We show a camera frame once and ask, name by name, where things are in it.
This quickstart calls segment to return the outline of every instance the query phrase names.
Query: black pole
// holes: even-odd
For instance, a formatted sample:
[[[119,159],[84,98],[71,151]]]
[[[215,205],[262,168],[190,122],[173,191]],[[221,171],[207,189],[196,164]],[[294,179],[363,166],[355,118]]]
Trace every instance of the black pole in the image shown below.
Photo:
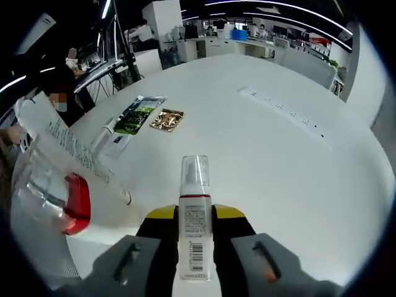
[[[134,55],[134,53],[131,53],[129,51],[129,46],[126,42],[123,30],[121,29],[121,25],[119,23],[119,18],[118,18],[118,13],[117,13],[116,1],[112,0],[112,3],[113,3],[113,7],[114,7],[114,12],[116,14],[118,32],[119,32],[119,35],[121,36],[121,51],[123,51],[123,54],[126,58],[126,63],[128,65],[129,72],[131,73],[132,80],[134,82],[137,82],[138,80],[140,80],[140,77],[134,67],[134,61],[136,61],[135,55]]]

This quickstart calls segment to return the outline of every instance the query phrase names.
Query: white pillar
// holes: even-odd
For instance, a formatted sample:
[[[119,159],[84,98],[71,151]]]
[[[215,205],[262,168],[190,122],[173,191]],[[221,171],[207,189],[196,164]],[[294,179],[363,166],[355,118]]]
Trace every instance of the white pillar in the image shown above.
[[[171,33],[175,26],[183,26],[179,1],[154,1],[143,8],[142,13],[154,31],[154,37],[160,42],[161,50],[164,50],[168,47],[165,34]]]

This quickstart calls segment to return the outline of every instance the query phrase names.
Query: snack package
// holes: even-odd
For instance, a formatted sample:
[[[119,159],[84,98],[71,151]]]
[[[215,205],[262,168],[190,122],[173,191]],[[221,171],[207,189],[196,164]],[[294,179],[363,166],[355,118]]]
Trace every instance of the snack package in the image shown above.
[[[166,97],[138,96],[135,102],[121,114],[118,123],[114,127],[114,131],[135,135],[150,114],[165,102],[165,100]]]
[[[182,111],[162,109],[161,113],[150,126],[159,130],[172,132],[183,117],[184,113]]]

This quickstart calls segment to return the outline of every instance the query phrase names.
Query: ceiling light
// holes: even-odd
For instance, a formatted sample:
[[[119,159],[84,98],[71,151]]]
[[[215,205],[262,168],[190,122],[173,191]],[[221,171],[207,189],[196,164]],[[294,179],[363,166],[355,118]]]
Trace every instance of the ceiling light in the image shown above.
[[[189,17],[189,18],[187,18],[187,19],[184,19],[184,20],[182,20],[182,21],[185,21],[185,20],[192,20],[192,19],[198,19],[199,17]]]
[[[330,23],[336,25],[338,28],[341,28],[342,30],[346,31],[346,32],[349,33],[350,35],[353,35],[353,33],[352,33],[350,30],[348,30],[347,28],[341,26],[339,23],[334,22],[333,20],[330,20],[328,17],[325,17],[324,15],[318,14],[317,12],[310,11],[310,10],[308,10],[308,9],[305,9],[305,8],[302,8],[302,7],[299,7],[299,6],[295,6],[295,5],[292,5],[292,4],[281,3],[281,2],[275,2],[275,1],[266,1],[266,0],[230,0],[230,1],[220,1],[220,2],[215,2],[215,3],[207,3],[207,4],[205,4],[205,5],[206,5],[206,6],[209,6],[209,5],[230,3],[230,2],[258,2],[258,3],[268,3],[268,4],[274,4],[274,5],[281,5],[281,6],[292,7],[292,8],[295,8],[295,9],[299,9],[299,10],[301,10],[301,11],[308,12],[308,13],[310,13],[310,14],[314,14],[314,15],[316,15],[317,17],[321,17],[322,19],[324,19],[324,20],[326,20],[326,21],[328,21],[328,22],[330,22]]]
[[[102,20],[106,17],[107,12],[109,11],[110,3],[111,3],[111,0],[107,0],[106,1],[105,8],[104,8],[103,13],[101,15]]]
[[[50,71],[50,70],[54,70],[54,69],[55,69],[55,67],[47,68],[47,69],[41,70],[40,73],[43,73],[43,72],[46,72],[46,71]]]
[[[6,84],[5,86],[3,86],[3,88],[0,89],[0,93],[2,91],[4,91],[5,89],[9,88],[12,85],[15,85],[17,82],[20,82],[21,80],[25,79],[26,75],[19,77],[18,79],[13,80],[12,82],[9,82],[8,84]]]
[[[332,36],[332,35],[330,35],[330,34],[324,32],[324,31],[322,31],[322,30],[319,30],[318,28],[315,28],[315,27],[312,27],[312,26],[310,26],[310,25],[307,25],[307,24],[298,22],[297,20],[291,20],[291,19],[287,19],[286,17],[279,17],[279,16],[277,16],[277,15],[272,15],[272,14],[256,14],[255,12],[244,12],[243,14],[261,15],[261,16],[264,16],[264,17],[275,17],[275,18],[277,18],[277,19],[288,20],[288,21],[290,21],[290,22],[294,22],[294,23],[297,23],[297,24],[300,24],[300,25],[304,25],[304,26],[306,26],[306,27],[315,29],[315,30],[317,30],[318,32],[321,32],[321,34],[324,34],[324,35],[327,35],[328,37],[333,38],[334,40],[336,40],[336,41],[338,41],[340,44],[342,44],[344,47],[348,48],[350,51],[352,50],[352,48],[351,48],[350,46],[346,45],[344,42],[342,42],[341,40],[335,38],[334,36]]]

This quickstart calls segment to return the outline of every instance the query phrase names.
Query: clear bottle cap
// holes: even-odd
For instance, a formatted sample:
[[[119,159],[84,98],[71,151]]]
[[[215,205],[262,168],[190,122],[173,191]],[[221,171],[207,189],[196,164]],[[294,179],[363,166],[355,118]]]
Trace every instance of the clear bottle cap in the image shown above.
[[[209,163],[206,156],[185,156],[181,165],[181,185],[209,186]]]

